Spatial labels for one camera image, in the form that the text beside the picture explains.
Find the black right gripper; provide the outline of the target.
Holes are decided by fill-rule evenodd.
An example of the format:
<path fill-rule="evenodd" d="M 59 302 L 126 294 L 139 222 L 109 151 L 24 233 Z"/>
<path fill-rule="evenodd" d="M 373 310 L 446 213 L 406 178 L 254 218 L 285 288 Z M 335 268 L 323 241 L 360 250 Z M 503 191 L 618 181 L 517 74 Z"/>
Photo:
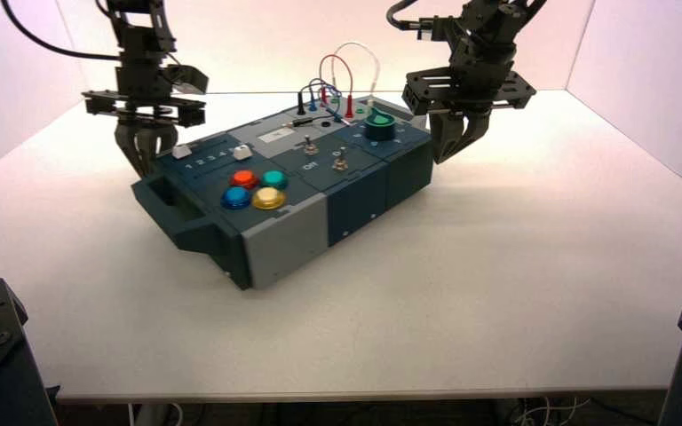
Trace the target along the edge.
<path fill-rule="evenodd" d="M 515 52 L 514 43 L 483 43 L 464 36 L 451 47 L 449 65 L 406 74 L 402 98 L 411 113 L 437 113 L 429 114 L 436 164 L 482 138 L 491 109 L 521 109 L 535 95 L 535 88 L 512 70 Z M 466 112 L 464 130 L 460 114 Z"/>

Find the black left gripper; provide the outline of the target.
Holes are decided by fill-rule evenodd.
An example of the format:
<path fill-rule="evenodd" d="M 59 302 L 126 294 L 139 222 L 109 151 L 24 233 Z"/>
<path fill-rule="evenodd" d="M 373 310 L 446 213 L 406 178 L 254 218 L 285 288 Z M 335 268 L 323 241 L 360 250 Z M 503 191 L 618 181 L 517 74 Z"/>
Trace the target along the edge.
<path fill-rule="evenodd" d="M 172 92 L 202 95 L 205 74 L 186 65 L 131 66 L 116 69 L 116 91 L 83 93 L 86 112 L 115 116 L 122 122 L 115 127 L 115 142 L 139 177 L 150 172 L 152 162 L 161 151 L 171 150 L 178 142 L 173 125 L 191 127 L 205 123 L 205 103 L 175 98 Z M 138 126 L 156 124 L 143 129 L 143 161 L 136 146 Z"/>

